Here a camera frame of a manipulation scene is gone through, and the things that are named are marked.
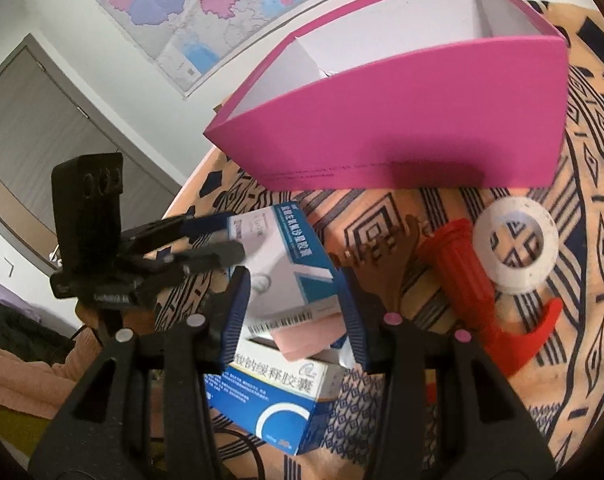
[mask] brown wooden comb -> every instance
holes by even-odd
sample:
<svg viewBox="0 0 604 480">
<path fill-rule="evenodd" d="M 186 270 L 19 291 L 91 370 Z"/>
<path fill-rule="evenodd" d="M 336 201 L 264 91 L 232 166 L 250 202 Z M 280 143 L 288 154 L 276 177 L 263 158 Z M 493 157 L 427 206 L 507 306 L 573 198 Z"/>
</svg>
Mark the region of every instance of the brown wooden comb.
<svg viewBox="0 0 604 480">
<path fill-rule="evenodd" d="M 380 297 L 384 307 L 390 312 L 400 312 L 402 301 L 402 280 L 407 265 L 415 260 L 420 241 L 420 225 L 415 216 L 405 217 L 408 230 L 403 226 L 392 226 L 387 235 L 379 235 L 359 247 L 359 260 L 351 248 L 344 251 L 342 258 L 332 254 L 334 262 L 353 267 L 362 289 Z"/>
</svg>

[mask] tape roll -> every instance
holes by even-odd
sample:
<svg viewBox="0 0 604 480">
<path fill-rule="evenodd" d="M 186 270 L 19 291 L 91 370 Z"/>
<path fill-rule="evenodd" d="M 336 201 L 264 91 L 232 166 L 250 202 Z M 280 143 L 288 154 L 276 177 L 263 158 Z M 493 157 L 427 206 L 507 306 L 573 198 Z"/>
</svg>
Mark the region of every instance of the tape roll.
<svg viewBox="0 0 604 480">
<path fill-rule="evenodd" d="M 493 253 L 492 234 L 506 222 L 522 222 L 538 237 L 540 254 L 530 266 L 513 269 Z M 556 223 L 544 207 L 530 198 L 513 196 L 496 200 L 476 221 L 473 248 L 497 290 L 507 294 L 524 294 L 543 283 L 556 265 L 559 251 Z"/>
</svg>

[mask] patterned rug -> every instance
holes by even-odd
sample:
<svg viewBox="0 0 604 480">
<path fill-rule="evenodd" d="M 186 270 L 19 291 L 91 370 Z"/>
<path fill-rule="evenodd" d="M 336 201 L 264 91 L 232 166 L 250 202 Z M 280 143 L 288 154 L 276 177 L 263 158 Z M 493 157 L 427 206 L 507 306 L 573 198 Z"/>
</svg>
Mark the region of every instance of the patterned rug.
<svg viewBox="0 0 604 480">
<path fill-rule="evenodd" d="M 497 311 L 503 326 L 526 332 L 538 321 L 541 306 L 549 298 L 560 296 L 564 301 L 564 312 L 552 336 L 511 380 L 546 438 L 557 466 L 562 467 L 604 410 L 604 19 L 594 10 L 571 5 L 530 4 L 571 46 L 564 145 L 550 188 L 269 192 L 223 153 L 215 152 L 193 177 L 199 192 L 189 198 L 189 210 L 197 215 L 227 210 L 240 213 L 295 199 L 324 246 L 341 252 L 346 246 L 358 247 L 385 234 L 408 213 L 437 229 L 456 218 L 475 221 L 485 207 L 504 196 L 525 195 L 540 202 L 551 212 L 559 230 L 557 264 L 538 290 L 520 296 L 501 295 Z M 188 243 L 201 245 L 206 241 L 201 238 Z M 536 255 L 535 235 L 522 224 L 506 225 L 493 241 L 495 251 L 512 266 L 525 265 Z M 208 294 L 224 289 L 226 281 L 223 273 L 211 272 L 165 291 L 157 304 L 156 328 L 165 330 L 196 312 Z M 441 333 L 456 322 L 431 270 L 420 265 L 405 276 L 402 312 L 420 327 Z M 380 397 L 380 377 L 351 370 L 342 384 L 321 449 L 288 457 L 253 437 L 265 461 L 267 478 L 361 478 Z M 231 426 L 224 416 L 212 416 L 216 427 Z M 434 447 L 433 427 L 428 430 L 431 441 L 425 464 L 432 460 Z M 224 464 L 236 476 L 256 475 L 246 444 L 227 437 L 219 443 Z"/>
</svg>

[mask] pink box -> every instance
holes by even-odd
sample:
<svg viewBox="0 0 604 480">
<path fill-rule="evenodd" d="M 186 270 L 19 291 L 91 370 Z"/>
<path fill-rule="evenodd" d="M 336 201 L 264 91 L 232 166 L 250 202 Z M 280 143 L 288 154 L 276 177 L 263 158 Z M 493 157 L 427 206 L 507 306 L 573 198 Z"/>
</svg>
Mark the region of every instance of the pink box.
<svg viewBox="0 0 604 480">
<path fill-rule="evenodd" d="M 543 187 L 567 78 L 521 0 L 357 0 L 289 34 L 205 136 L 271 190 Z"/>
</svg>

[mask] red 3d printed part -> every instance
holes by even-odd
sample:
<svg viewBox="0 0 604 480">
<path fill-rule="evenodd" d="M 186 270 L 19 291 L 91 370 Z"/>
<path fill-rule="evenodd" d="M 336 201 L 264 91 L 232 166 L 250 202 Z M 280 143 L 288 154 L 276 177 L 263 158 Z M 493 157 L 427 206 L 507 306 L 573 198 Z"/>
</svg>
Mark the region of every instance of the red 3d printed part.
<svg viewBox="0 0 604 480">
<path fill-rule="evenodd" d="M 544 306 L 541 322 L 532 332 L 516 335 L 501 329 L 495 319 L 495 290 L 473 249 L 472 231 L 467 219 L 450 222 L 418 248 L 418 257 L 434 267 L 453 312 L 510 377 L 548 339 L 562 312 L 562 300 L 553 298 Z M 432 387 L 428 393 L 434 400 Z"/>
</svg>

